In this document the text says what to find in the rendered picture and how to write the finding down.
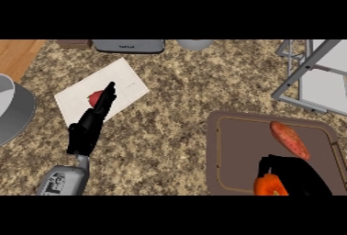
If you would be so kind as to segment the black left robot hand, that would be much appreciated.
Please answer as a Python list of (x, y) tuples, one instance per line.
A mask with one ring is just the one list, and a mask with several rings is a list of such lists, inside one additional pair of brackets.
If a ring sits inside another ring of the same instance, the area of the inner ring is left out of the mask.
[(78, 154), (84, 156), (92, 154), (96, 142), (99, 140), (103, 121), (106, 119), (115, 98), (115, 83), (111, 82), (103, 89), (103, 93), (94, 107), (87, 109), (78, 122), (69, 125), (68, 154)]

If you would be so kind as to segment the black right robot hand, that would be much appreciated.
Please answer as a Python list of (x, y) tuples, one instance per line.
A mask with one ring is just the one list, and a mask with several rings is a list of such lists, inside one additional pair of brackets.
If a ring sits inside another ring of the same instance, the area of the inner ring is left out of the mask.
[(306, 160), (269, 155), (258, 162), (257, 177), (272, 173), (286, 188), (288, 196), (331, 196), (331, 189)]

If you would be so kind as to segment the orange squash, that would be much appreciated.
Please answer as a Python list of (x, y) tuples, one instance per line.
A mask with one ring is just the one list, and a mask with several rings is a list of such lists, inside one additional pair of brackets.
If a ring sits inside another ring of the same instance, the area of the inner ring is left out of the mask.
[(255, 179), (254, 194), (257, 196), (286, 196), (289, 194), (275, 174), (266, 173), (263, 177)]

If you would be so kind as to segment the brown tray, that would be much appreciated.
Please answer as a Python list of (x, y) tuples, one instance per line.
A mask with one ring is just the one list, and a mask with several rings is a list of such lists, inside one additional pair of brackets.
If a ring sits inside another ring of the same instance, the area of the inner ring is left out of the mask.
[(270, 123), (279, 121), (297, 132), (310, 153), (309, 164), (334, 195), (347, 196), (347, 157), (338, 135), (320, 121), (230, 111), (207, 118), (207, 190), (214, 195), (250, 196), (260, 159), (291, 156), (275, 140)]

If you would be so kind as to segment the grey tiered shelf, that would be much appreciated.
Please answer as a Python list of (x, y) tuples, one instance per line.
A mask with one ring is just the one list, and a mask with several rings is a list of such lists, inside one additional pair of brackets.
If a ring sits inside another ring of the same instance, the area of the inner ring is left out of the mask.
[(288, 77), (272, 98), (347, 116), (347, 39), (307, 39), (303, 53), (294, 53), (292, 39), (285, 39), (276, 54), (288, 59)]

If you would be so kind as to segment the white cutting board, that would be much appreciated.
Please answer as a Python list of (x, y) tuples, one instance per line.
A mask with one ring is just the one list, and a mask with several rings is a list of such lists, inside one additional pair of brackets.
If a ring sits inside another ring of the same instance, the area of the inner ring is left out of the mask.
[(78, 122), (84, 112), (92, 108), (89, 96), (103, 90), (111, 82), (115, 83), (117, 99), (112, 102), (105, 120), (109, 120), (149, 93), (126, 59), (118, 59), (55, 95), (66, 125)]

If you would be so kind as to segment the orange sweet potato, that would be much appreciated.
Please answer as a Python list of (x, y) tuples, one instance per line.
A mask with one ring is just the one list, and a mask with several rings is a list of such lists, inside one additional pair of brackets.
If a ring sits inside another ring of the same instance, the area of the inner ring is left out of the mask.
[(270, 122), (270, 132), (276, 141), (288, 149), (288, 151), (306, 161), (310, 158), (310, 153), (304, 142), (295, 132), (295, 130), (278, 121)]

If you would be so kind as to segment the grey round pot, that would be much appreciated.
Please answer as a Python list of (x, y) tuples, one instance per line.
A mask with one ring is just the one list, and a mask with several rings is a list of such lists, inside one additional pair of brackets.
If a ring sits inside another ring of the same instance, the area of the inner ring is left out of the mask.
[(24, 131), (35, 106), (32, 93), (0, 73), (0, 146)]

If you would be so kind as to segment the brown wooden block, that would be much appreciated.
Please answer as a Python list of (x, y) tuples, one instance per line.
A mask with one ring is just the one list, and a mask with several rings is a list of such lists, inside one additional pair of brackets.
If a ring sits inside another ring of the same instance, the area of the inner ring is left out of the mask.
[(92, 41), (89, 39), (59, 39), (58, 45), (62, 49), (89, 49)]

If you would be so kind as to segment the grey appliance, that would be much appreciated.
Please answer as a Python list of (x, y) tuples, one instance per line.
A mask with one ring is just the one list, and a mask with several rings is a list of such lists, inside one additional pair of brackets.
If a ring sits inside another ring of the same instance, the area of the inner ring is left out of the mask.
[(161, 53), (165, 49), (164, 39), (94, 39), (94, 48), (114, 53)]

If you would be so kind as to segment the pale grey round container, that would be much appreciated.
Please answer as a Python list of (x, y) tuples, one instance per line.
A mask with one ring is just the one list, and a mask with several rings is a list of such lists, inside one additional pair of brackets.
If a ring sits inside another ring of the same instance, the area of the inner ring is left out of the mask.
[(213, 44), (213, 39), (179, 39), (177, 43), (186, 50), (204, 50)]

